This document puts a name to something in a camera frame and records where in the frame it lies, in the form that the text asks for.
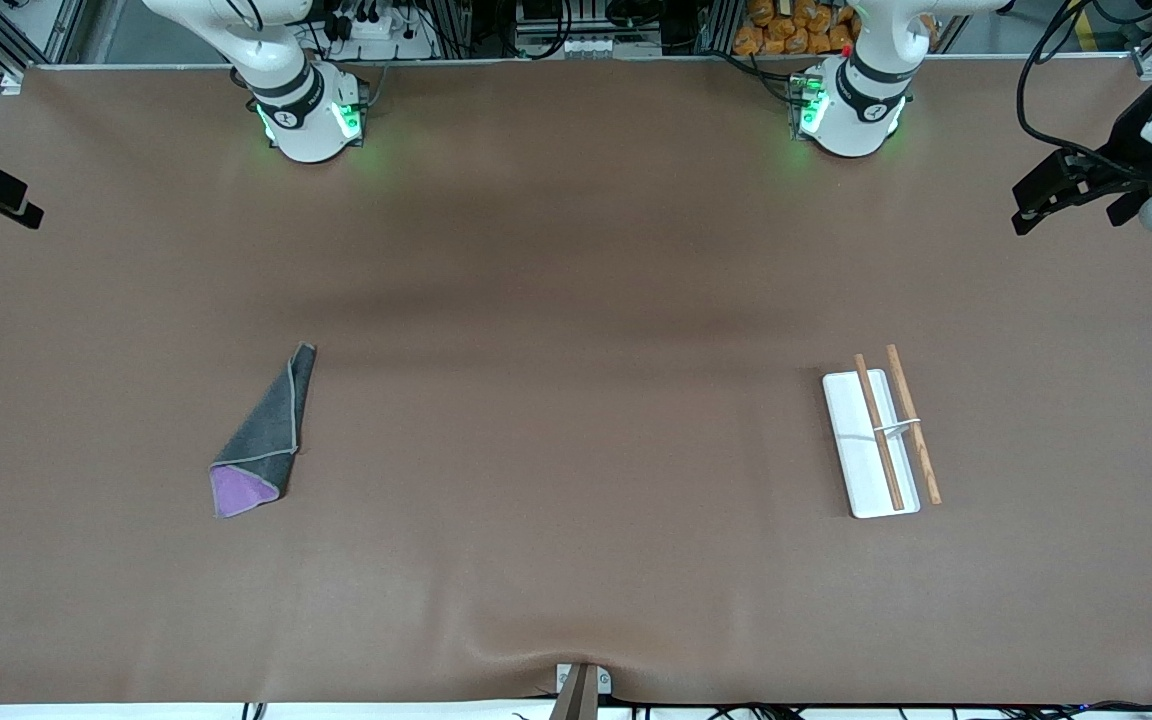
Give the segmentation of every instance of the gray cloth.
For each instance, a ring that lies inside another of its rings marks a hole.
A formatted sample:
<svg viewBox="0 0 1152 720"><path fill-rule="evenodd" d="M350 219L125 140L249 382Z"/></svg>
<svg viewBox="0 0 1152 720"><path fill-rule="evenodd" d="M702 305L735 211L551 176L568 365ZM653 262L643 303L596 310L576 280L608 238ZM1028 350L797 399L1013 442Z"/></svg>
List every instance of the gray cloth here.
<svg viewBox="0 0 1152 720"><path fill-rule="evenodd" d="M291 462L301 447L301 419L314 355L314 347L305 342L296 348L287 370L274 379L212 462L211 497L219 518L233 518L287 495Z"/></svg>

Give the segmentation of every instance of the white rectangular tray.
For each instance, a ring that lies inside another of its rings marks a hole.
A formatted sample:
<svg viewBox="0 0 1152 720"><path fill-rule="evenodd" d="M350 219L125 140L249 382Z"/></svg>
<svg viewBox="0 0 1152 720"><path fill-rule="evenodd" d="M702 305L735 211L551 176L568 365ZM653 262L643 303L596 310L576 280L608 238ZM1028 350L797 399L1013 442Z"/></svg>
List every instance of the white rectangular tray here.
<svg viewBox="0 0 1152 720"><path fill-rule="evenodd" d="M869 370L869 384L874 388L878 416L884 425L896 423L896 407L892 403L887 373ZM914 469L909 464L904 438L895 430L888 430L887 447L890 447L892 464L896 468L896 484L900 486L904 510L893 510L887 493L887 478L882 477L882 461L878 457L878 441L873 425L869 423L861 376L831 373L824 377L824 400L829 407L829 423L833 439L838 444L838 461L842 462L842 479L847 484L847 500L851 501L851 515L856 518L881 518L886 515L905 515L919 510L918 488L914 486Z"/></svg>

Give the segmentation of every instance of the wooden stick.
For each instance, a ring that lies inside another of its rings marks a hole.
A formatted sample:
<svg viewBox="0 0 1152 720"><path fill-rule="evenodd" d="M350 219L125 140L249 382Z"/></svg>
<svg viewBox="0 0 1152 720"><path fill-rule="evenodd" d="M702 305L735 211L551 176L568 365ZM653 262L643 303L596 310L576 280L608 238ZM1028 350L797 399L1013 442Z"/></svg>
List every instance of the wooden stick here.
<svg viewBox="0 0 1152 720"><path fill-rule="evenodd" d="M887 346L887 364L896 378L896 396L900 397L901 412L905 415L907 420L918 418L918 411L914 410L914 396L909 393L909 382L905 382L905 370L900 365L900 355L894 344ZM940 505L941 487L937 486L937 473L932 471L932 456L927 454L927 441L923 438L923 423L914 424L914 450L918 454L918 464L923 469L923 482L927 483L927 495L932 498L932 505Z"/></svg>
<svg viewBox="0 0 1152 720"><path fill-rule="evenodd" d="M892 464L892 450L887 447L887 430L882 430L882 416L878 415L878 401L874 400L874 388L869 384L869 369L865 367L865 356L856 355L856 374L861 376L861 392L865 396L869 409L869 424L874 429L874 442L878 442L878 458L882 461L882 475L887 478L887 495L892 498L893 510L904 510L905 501L901 500L900 486L896 484L896 467Z"/></svg>

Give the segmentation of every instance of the purple cloth underside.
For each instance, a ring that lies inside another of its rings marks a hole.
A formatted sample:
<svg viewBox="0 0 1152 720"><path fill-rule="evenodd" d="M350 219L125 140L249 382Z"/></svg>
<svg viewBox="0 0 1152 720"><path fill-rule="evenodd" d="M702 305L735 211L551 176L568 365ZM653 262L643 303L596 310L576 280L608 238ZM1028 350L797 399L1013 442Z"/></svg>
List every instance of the purple cloth underside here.
<svg viewBox="0 0 1152 720"><path fill-rule="evenodd" d="M218 465L211 469L211 495L215 499L215 515L233 518L240 511L278 500L278 488L256 475L244 473L229 465Z"/></svg>

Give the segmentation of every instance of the table surface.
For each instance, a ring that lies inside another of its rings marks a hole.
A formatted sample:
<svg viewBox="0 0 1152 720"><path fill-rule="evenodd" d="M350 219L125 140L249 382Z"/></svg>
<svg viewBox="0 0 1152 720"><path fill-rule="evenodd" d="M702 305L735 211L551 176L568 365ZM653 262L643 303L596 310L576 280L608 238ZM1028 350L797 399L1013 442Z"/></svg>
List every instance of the table surface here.
<svg viewBox="0 0 1152 720"><path fill-rule="evenodd" d="M1152 236L1014 237L1006 61L847 161L718 63L393 70L300 167L219 71L31 71L0 164L0 702L1152 702ZM1097 143L1123 60L1038 70ZM206 468L319 346L291 492ZM900 346L945 503L851 520Z"/></svg>

